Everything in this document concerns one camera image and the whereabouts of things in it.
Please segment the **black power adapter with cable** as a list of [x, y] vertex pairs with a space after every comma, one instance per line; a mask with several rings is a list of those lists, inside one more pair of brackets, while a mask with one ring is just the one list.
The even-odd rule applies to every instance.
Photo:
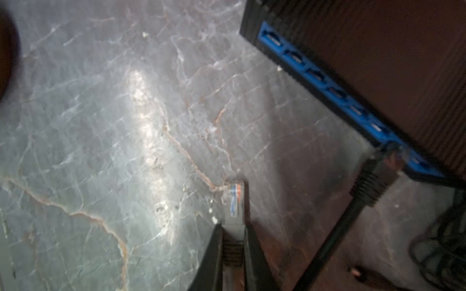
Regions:
[[430, 286], [439, 291], [466, 289], [465, 190], [455, 190], [453, 204], [411, 241], [408, 254]]

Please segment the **black network switch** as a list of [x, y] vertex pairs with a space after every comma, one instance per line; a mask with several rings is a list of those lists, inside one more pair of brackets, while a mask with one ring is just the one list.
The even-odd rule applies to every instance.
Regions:
[[464, 1], [248, 1], [240, 34], [411, 179], [465, 188]]

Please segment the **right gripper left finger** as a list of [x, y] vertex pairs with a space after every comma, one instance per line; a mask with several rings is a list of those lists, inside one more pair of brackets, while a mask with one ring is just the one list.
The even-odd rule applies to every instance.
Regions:
[[223, 228], [217, 224], [188, 291], [223, 290]]

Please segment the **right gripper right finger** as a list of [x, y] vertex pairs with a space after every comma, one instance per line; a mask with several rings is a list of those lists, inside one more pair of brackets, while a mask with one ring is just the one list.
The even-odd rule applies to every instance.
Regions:
[[245, 290], [279, 291], [280, 287], [272, 274], [258, 237], [251, 224], [245, 227]]

